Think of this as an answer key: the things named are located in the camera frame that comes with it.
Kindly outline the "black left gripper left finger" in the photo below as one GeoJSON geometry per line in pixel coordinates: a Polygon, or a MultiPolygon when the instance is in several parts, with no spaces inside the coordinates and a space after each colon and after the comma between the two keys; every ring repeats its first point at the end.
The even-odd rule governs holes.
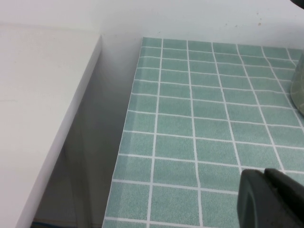
{"type": "Polygon", "coordinates": [[[262,172],[242,171],[237,200],[241,228],[283,227],[282,200],[262,172]]]}

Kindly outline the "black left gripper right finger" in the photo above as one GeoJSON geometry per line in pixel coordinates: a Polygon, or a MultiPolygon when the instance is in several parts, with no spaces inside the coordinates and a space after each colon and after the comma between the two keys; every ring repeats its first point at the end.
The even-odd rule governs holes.
{"type": "Polygon", "coordinates": [[[282,172],[267,168],[264,176],[275,188],[285,210],[299,228],[304,227],[304,186],[282,172]]]}

